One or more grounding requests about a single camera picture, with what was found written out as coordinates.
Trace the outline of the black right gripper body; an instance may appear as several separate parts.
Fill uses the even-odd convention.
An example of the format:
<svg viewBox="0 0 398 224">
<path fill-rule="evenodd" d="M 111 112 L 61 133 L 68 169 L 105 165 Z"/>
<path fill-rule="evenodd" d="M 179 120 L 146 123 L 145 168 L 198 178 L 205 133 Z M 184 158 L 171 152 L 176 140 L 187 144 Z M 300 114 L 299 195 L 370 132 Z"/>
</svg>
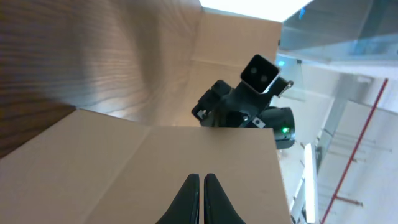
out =
<svg viewBox="0 0 398 224">
<path fill-rule="evenodd" d="M 256 93 L 240 82 L 236 88 L 218 80 L 198 100 L 192 115 L 201 126 L 232 128 L 293 128 L 290 108 L 271 106 L 273 97 L 280 96 L 292 86 L 292 81 L 277 78 L 269 91 Z"/>
</svg>

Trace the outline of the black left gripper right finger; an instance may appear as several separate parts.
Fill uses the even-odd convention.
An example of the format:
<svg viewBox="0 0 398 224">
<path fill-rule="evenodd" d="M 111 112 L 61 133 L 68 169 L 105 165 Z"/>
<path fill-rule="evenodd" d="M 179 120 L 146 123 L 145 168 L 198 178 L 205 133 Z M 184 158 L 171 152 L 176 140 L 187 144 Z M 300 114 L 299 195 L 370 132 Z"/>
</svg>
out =
<svg viewBox="0 0 398 224">
<path fill-rule="evenodd" d="M 214 174 L 204 178 L 204 224 L 245 224 Z"/>
</svg>

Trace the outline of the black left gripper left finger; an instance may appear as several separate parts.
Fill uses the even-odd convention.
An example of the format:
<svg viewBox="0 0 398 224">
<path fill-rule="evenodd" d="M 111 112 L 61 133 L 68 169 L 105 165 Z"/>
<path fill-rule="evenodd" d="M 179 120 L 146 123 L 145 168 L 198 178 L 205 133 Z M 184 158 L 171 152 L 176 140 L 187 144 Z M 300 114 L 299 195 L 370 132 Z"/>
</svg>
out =
<svg viewBox="0 0 398 224">
<path fill-rule="evenodd" d="M 200 178 L 189 174 L 172 203 L 156 224 L 198 224 L 200 212 Z"/>
</svg>

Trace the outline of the cardboard box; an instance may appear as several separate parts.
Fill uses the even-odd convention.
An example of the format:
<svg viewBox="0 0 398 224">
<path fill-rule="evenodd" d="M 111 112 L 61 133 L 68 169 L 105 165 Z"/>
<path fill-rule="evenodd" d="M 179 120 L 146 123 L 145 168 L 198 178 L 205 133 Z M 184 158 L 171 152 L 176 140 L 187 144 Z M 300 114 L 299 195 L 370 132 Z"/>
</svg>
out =
<svg viewBox="0 0 398 224">
<path fill-rule="evenodd" d="M 1 222 L 155 223 L 214 173 L 246 223 L 289 223 L 272 131 L 191 114 L 281 28 L 198 1 L 2 1 Z"/>
</svg>

